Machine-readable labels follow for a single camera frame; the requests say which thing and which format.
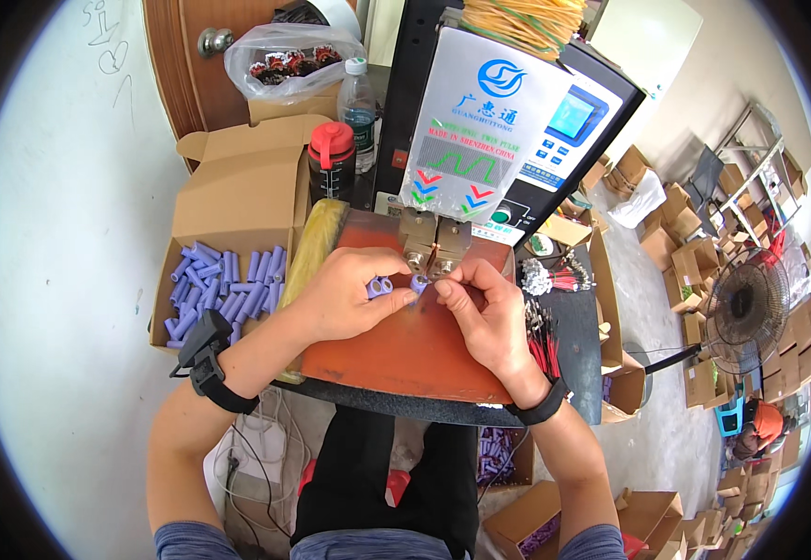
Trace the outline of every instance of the hand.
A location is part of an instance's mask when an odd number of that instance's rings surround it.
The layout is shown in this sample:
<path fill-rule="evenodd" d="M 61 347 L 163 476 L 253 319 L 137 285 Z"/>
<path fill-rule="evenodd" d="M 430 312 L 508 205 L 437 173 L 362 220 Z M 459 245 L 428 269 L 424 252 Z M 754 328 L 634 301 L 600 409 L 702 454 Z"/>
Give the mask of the hand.
<path fill-rule="evenodd" d="M 418 298 L 408 287 L 398 287 L 369 300 L 366 286 L 371 279 L 396 273 L 411 272 L 393 249 L 341 247 L 287 309 L 296 314 L 307 344 L 350 339 Z"/>
<path fill-rule="evenodd" d="M 459 282 L 483 291 L 486 308 L 477 309 Z M 487 261 L 466 261 L 435 287 L 437 302 L 458 321 L 471 356 L 499 378 L 520 409 L 531 409 L 546 397 L 551 384 L 526 344 L 524 296 Z"/>

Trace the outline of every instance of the wrist strap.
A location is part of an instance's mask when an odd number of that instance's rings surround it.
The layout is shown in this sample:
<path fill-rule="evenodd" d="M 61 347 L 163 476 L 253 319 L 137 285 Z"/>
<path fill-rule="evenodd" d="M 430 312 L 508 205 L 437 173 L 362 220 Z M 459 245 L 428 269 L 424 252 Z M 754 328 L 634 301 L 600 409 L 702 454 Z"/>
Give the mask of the wrist strap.
<path fill-rule="evenodd" d="M 515 415 L 524 426 L 533 426 L 554 416 L 555 412 L 558 412 L 561 402 L 567 394 L 568 385 L 563 377 L 559 377 L 555 380 L 555 383 L 552 384 L 552 388 L 549 390 L 549 394 L 546 395 L 546 398 L 534 406 L 534 408 L 522 410 L 512 403 L 505 405 L 505 409 Z"/>
<path fill-rule="evenodd" d="M 190 370 L 190 382 L 194 391 L 207 396 L 215 404 L 236 414 L 250 414 L 259 404 L 259 396 L 244 399 L 241 395 L 225 386 L 225 374 L 216 360 L 217 342 L 210 344 L 197 353 L 194 367 Z"/>

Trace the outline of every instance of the colored arrow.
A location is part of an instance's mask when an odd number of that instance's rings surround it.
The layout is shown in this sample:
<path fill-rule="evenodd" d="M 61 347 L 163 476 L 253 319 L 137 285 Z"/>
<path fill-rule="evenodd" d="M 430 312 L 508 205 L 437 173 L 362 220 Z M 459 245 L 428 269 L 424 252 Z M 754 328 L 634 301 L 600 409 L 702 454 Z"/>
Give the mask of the colored arrow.
<path fill-rule="evenodd" d="M 443 178 L 443 175 L 436 175 L 436 176 L 432 176 L 431 178 L 427 178 L 427 175 L 425 175 L 424 172 L 421 169 L 418 169 L 418 176 L 421 177 L 421 180 L 424 182 L 424 185 L 430 185 L 431 183 L 433 183 L 437 179 L 442 179 Z"/>
<path fill-rule="evenodd" d="M 471 205 L 471 208 L 476 208 L 478 206 L 483 206 L 484 204 L 487 203 L 487 201 L 479 201 L 478 203 L 475 203 L 474 199 L 471 198 L 470 195 L 465 195 L 465 198 L 467 199 L 467 203 Z"/>
<path fill-rule="evenodd" d="M 419 192 L 420 192 L 422 195 L 427 195 L 428 193 L 432 193 L 433 191 L 435 191 L 435 190 L 437 190 L 437 189 L 439 188 L 439 186 L 429 186 L 429 187 L 427 187 L 427 188 L 423 188 L 423 187 L 422 187 L 422 185 L 421 185 L 421 183 L 419 183 L 419 182 L 417 182 L 417 181 L 412 181 L 412 182 L 414 183 L 414 187 L 415 187 L 416 189 L 418 189 L 418 191 L 419 191 Z"/>
<path fill-rule="evenodd" d="M 462 211 L 465 212 L 463 218 L 470 218 L 471 216 L 480 213 L 479 210 L 468 210 L 467 206 L 465 206 L 464 204 L 462 204 Z"/>
<path fill-rule="evenodd" d="M 474 185 L 471 185 L 471 190 L 474 191 L 474 196 L 476 196 L 477 198 L 483 198 L 484 196 L 492 195 L 492 191 L 487 191 L 485 193 L 477 192 L 477 187 Z"/>
<path fill-rule="evenodd" d="M 414 191 L 412 191 L 412 196 L 414 197 L 415 201 L 417 203 L 419 203 L 419 204 L 424 204 L 424 203 L 426 203 L 428 201 L 432 201 L 433 198 L 434 198 L 434 196 L 425 196 L 424 198 L 422 198 L 422 197 L 418 196 L 418 194 L 415 193 Z"/>

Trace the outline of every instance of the plastic water bottle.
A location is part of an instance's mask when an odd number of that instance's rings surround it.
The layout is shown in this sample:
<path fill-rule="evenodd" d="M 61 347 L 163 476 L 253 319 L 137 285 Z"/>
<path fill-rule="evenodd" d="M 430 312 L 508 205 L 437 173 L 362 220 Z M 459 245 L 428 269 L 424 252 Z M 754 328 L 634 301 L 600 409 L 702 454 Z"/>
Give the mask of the plastic water bottle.
<path fill-rule="evenodd" d="M 365 173 L 374 165 L 374 91 L 368 82 L 368 61 L 350 58 L 346 77 L 337 95 L 337 119 L 353 129 L 355 172 Z"/>

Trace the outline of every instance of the green power button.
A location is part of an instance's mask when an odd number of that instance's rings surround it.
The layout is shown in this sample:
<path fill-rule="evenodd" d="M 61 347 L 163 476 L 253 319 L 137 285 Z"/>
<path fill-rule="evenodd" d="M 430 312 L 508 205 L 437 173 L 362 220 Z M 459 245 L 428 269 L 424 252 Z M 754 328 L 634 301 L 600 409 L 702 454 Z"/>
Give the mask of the green power button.
<path fill-rule="evenodd" d="M 492 221 L 496 222 L 497 224 L 504 224 L 508 220 L 511 219 L 511 208 L 502 204 L 499 208 L 496 209 L 492 213 Z"/>

